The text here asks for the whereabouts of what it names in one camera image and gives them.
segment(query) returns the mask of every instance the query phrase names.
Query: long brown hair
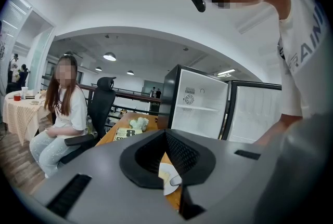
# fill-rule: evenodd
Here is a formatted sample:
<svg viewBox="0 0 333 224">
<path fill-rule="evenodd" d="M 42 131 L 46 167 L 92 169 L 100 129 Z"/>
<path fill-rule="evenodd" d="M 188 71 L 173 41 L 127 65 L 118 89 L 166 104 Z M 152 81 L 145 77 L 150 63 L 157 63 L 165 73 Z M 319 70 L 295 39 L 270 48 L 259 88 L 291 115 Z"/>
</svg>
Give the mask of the long brown hair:
<svg viewBox="0 0 333 224">
<path fill-rule="evenodd" d="M 61 113 L 63 115 L 69 116 L 70 114 L 70 101 L 72 93 L 75 90 L 76 87 L 76 76 L 78 74 L 78 63 L 74 56 L 72 54 L 64 54 L 61 56 L 61 58 L 58 61 L 57 67 L 59 66 L 59 63 L 63 59 L 68 59 L 70 61 L 71 66 L 75 67 L 75 78 L 71 79 L 70 85 L 67 86 L 67 90 L 65 92 L 65 95 L 63 97 L 63 102 L 61 104 Z M 44 109 L 48 109 L 51 112 L 55 111 L 55 106 L 58 104 L 59 101 L 59 85 L 60 82 L 58 79 L 56 79 L 56 71 L 57 67 L 53 72 L 50 84 L 48 86 L 47 92 L 46 92 L 46 99 L 44 104 Z"/>
</svg>

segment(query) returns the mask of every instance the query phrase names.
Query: red cup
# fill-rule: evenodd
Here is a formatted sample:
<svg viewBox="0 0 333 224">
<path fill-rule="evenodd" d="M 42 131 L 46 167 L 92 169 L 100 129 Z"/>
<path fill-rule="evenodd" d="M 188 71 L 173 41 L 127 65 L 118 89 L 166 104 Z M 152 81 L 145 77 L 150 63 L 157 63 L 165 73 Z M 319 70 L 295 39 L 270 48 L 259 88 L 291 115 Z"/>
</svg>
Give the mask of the red cup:
<svg viewBox="0 0 333 224">
<path fill-rule="evenodd" d="M 14 95 L 14 101 L 20 101 L 21 100 L 21 95 Z"/>
</svg>

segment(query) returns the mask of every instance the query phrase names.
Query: chair armrest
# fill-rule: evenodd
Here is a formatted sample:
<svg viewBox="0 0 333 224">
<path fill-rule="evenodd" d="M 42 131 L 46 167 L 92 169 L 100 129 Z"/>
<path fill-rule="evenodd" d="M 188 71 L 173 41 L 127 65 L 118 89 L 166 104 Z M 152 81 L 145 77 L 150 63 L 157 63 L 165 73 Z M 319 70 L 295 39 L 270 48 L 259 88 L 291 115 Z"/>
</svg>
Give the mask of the chair armrest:
<svg viewBox="0 0 333 224">
<path fill-rule="evenodd" d="M 68 147 L 72 147 L 72 146 L 79 146 L 81 144 L 85 144 L 93 140 L 95 140 L 95 137 L 93 135 L 81 135 L 65 139 L 65 144 Z"/>
</svg>

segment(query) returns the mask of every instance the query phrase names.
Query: plush toy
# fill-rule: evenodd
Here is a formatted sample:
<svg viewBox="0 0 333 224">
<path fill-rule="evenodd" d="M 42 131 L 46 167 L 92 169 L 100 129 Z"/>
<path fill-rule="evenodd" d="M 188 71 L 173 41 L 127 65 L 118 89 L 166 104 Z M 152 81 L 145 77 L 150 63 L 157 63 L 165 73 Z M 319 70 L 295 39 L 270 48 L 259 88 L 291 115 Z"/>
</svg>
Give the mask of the plush toy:
<svg viewBox="0 0 333 224">
<path fill-rule="evenodd" d="M 132 129 L 141 129 L 142 131 L 145 131 L 147 129 L 148 122 L 147 118 L 140 117 L 137 120 L 131 120 L 130 126 Z"/>
</svg>

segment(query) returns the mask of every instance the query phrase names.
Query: chair headrest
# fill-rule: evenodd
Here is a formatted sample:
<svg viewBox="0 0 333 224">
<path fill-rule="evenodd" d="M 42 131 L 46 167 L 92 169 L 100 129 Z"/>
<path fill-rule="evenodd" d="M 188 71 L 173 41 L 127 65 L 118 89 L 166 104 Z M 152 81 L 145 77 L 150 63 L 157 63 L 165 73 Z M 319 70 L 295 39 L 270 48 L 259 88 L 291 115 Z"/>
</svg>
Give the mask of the chair headrest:
<svg viewBox="0 0 333 224">
<path fill-rule="evenodd" d="M 110 91 L 113 88 L 113 79 L 116 79 L 117 77 L 102 77 L 98 79 L 97 86 L 101 90 L 104 91 Z"/>
</svg>

